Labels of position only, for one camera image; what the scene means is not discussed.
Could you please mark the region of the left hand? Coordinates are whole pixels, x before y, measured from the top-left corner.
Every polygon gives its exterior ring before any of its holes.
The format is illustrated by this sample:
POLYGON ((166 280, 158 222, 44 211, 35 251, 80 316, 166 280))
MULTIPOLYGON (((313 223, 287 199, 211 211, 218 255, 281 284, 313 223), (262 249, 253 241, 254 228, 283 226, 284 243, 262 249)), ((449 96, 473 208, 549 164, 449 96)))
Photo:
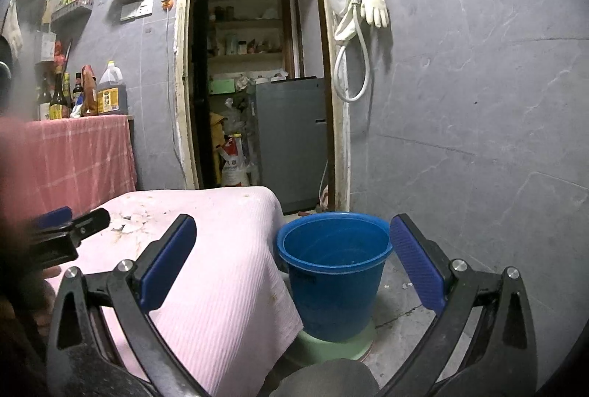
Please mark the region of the left hand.
POLYGON ((42 299, 36 305, 33 317, 37 324, 37 330, 42 337, 49 335, 51 320, 53 315, 53 307, 56 298, 56 292, 53 289, 50 280, 61 275, 62 269, 59 265, 46 268, 42 271, 42 299))

